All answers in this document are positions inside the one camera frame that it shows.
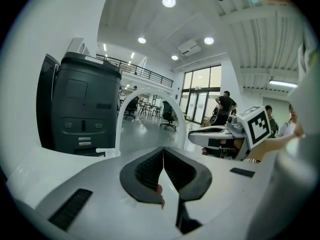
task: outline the white arch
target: white arch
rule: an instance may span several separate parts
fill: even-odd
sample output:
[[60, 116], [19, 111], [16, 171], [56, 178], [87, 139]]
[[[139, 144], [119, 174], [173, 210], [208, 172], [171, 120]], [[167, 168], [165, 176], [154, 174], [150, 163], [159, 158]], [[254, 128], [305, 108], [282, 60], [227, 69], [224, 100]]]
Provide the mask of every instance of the white arch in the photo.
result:
[[[118, 115], [118, 121], [116, 124], [116, 134], [115, 134], [115, 155], [119, 156], [120, 155], [120, 135], [121, 135], [121, 127], [122, 127], [122, 120], [125, 114], [125, 110], [126, 107], [128, 106], [129, 102], [141, 95], [141, 94], [151, 94], [151, 95], [157, 95], [162, 97], [163, 99], [165, 99], [173, 108], [178, 121], [180, 123], [180, 125], [185, 125], [185, 117], [184, 114], [182, 113], [179, 105], [175, 102], [175, 100], [173, 98], [171, 98], [167, 93], [165, 93], [163, 90], [159, 90], [159, 89], [155, 89], [155, 88], [142, 88], [140, 90], [136, 90], [133, 93], [131, 93], [128, 98], [125, 99], [125, 101], [123, 102], [120, 111], [119, 111], [119, 115]], [[178, 132], [178, 148], [179, 149], [184, 149], [185, 146], [185, 140], [186, 140], [186, 128], [185, 127], [181, 127], [179, 129]]]

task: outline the balcony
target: balcony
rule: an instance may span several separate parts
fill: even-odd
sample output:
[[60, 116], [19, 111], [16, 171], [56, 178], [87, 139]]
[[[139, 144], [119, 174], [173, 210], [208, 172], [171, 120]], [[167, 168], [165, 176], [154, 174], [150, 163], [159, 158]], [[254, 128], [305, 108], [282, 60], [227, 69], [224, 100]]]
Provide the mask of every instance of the balcony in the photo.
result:
[[165, 87], [170, 87], [172, 88], [173, 82], [171, 79], [166, 78], [165, 76], [162, 76], [160, 74], [157, 74], [155, 72], [152, 72], [148, 69], [145, 69], [143, 67], [134, 65], [134, 64], [129, 64], [128, 61], [123, 61], [120, 59], [116, 58], [111, 58], [111, 57], [105, 57], [103, 55], [96, 55], [96, 58], [102, 61], [108, 61], [109, 63], [116, 65], [120, 69], [122, 69], [123, 72], [130, 73], [133, 75], [136, 75], [141, 78], [149, 79], [150, 81], [163, 85]]

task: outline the ceiling light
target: ceiling light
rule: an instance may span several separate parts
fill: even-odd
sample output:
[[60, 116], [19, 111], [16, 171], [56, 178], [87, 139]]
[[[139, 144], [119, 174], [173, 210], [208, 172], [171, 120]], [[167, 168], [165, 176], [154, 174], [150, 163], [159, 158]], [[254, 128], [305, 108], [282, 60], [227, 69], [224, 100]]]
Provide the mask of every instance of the ceiling light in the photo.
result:
[[212, 45], [214, 43], [214, 39], [212, 37], [206, 37], [204, 39], [204, 42], [207, 44], [207, 45]]
[[286, 86], [286, 87], [291, 87], [291, 88], [297, 88], [298, 85], [293, 82], [283, 82], [283, 81], [276, 81], [276, 80], [270, 80], [269, 81], [270, 85], [277, 85], [277, 86]]
[[176, 5], [176, 0], [162, 0], [162, 3], [165, 7], [171, 8]]
[[145, 43], [146, 43], [146, 39], [143, 38], [143, 37], [139, 37], [138, 41], [139, 41], [139, 43], [141, 43], [141, 44], [145, 44]]

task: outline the dark gray machine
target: dark gray machine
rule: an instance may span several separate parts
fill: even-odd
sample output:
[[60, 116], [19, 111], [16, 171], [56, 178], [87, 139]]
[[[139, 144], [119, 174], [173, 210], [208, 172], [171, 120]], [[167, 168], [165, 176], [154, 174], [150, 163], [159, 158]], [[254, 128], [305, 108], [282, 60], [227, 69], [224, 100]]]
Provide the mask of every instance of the dark gray machine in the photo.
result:
[[51, 111], [55, 150], [95, 156], [114, 148], [121, 70], [107, 61], [67, 52], [57, 75]]

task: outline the air conditioner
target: air conditioner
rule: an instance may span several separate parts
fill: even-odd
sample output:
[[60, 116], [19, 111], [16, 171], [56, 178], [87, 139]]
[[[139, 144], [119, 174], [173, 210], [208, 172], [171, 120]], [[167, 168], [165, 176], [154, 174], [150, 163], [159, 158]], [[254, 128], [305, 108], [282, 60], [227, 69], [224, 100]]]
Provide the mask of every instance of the air conditioner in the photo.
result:
[[196, 41], [191, 39], [188, 42], [185, 42], [184, 44], [180, 45], [178, 47], [178, 50], [180, 51], [182, 56], [188, 57], [192, 54], [200, 52], [201, 48]]

